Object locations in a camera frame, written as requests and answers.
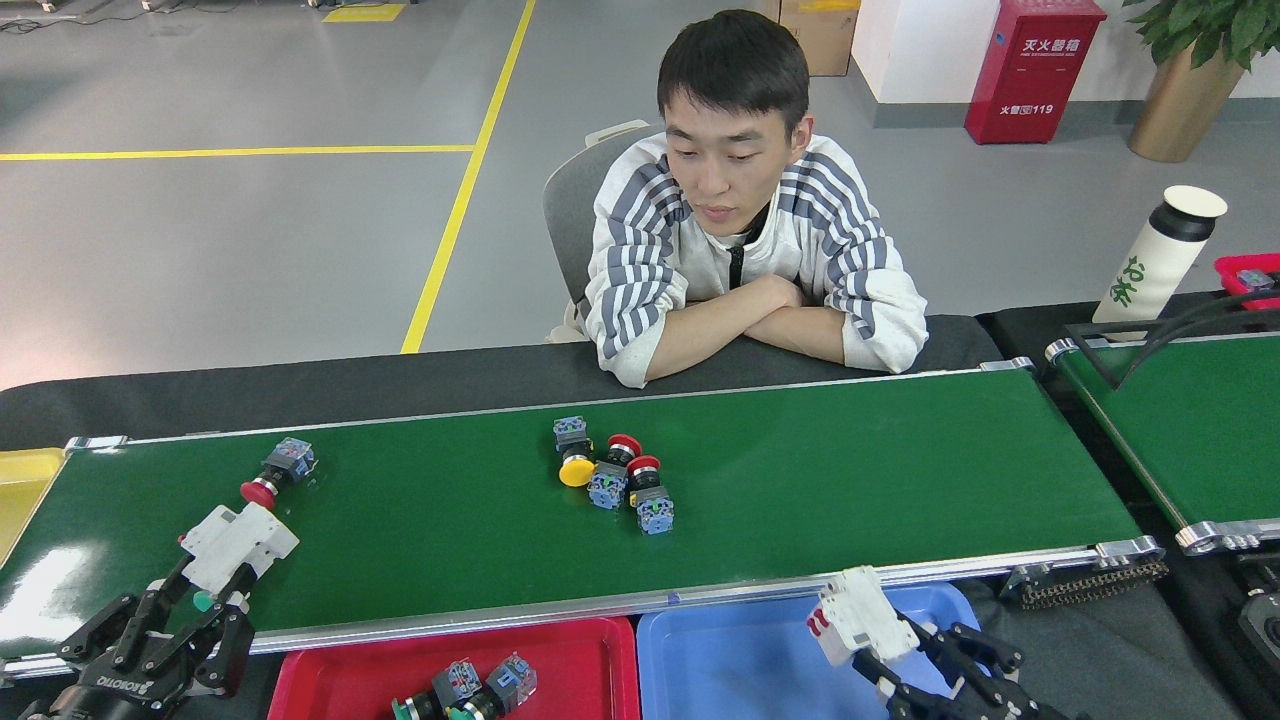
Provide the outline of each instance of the gold plant pot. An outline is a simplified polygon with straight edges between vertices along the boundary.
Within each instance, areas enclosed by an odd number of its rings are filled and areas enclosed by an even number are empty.
[[[1138,124],[1129,136],[1129,150],[1148,160],[1181,163],[1204,137],[1226,99],[1244,74],[1220,50],[1203,65],[1192,69],[1194,45],[1161,63]]]

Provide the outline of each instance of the white striped jacket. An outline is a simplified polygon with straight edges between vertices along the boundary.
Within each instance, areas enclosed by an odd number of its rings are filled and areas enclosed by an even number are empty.
[[[584,329],[600,368],[628,387],[644,387],[667,311],[730,290],[730,251],[698,224],[666,154],[660,133],[636,142],[595,199]],[[742,283],[767,273],[847,315],[847,366],[902,372],[928,338],[924,299],[852,159],[831,138],[814,136],[783,170],[764,229],[745,247]]]

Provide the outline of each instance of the black cloth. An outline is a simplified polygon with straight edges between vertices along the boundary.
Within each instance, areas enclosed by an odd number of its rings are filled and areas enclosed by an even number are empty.
[[[973,318],[927,322],[929,341],[909,373],[1000,360]],[[588,342],[51,380],[0,392],[0,451],[76,436],[143,439],[882,374],[739,338],[643,391],[602,372]]]
[[[1023,689],[1068,717],[1242,717],[1149,585],[1044,610],[998,601],[987,580],[955,585],[984,632],[1024,651]]]

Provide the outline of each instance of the cardboard box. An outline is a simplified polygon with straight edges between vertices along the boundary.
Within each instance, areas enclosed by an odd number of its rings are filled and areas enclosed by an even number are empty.
[[[861,0],[765,0],[762,12],[796,36],[810,76],[844,76],[860,6]]]

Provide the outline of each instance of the gray chair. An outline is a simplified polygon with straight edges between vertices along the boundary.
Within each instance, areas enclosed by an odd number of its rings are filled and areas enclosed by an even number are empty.
[[[586,137],[586,150],[570,158],[543,190],[543,215],[547,232],[564,275],[568,297],[579,318],[586,318],[586,265],[591,259],[591,233],[595,228],[595,196],[600,183],[618,155],[637,140],[649,137],[658,128],[632,120],[605,128]]]

